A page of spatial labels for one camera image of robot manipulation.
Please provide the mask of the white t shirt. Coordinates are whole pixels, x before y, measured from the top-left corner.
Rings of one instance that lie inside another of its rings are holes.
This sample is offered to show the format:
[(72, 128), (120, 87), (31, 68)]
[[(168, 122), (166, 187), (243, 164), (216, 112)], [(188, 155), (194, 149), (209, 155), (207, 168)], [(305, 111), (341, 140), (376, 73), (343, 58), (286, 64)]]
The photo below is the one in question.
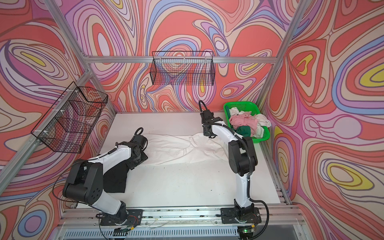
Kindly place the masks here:
[(194, 164), (228, 161), (228, 147), (222, 140), (210, 139), (202, 133), (191, 136), (147, 135), (148, 159), (143, 166)]

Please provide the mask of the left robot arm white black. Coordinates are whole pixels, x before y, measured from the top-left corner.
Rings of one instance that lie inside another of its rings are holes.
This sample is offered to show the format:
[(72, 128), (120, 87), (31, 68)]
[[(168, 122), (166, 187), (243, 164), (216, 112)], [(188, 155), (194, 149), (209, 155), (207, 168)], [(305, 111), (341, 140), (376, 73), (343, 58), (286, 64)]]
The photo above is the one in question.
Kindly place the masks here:
[(77, 160), (71, 166), (63, 196), (101, 211), (107, 223), (123, 225), (128, 220), (126, 204), (112, 193), (124, 193), (129, 171), (148, 159), (148, 140), (135, 134), (129, 142), (88, 160)]

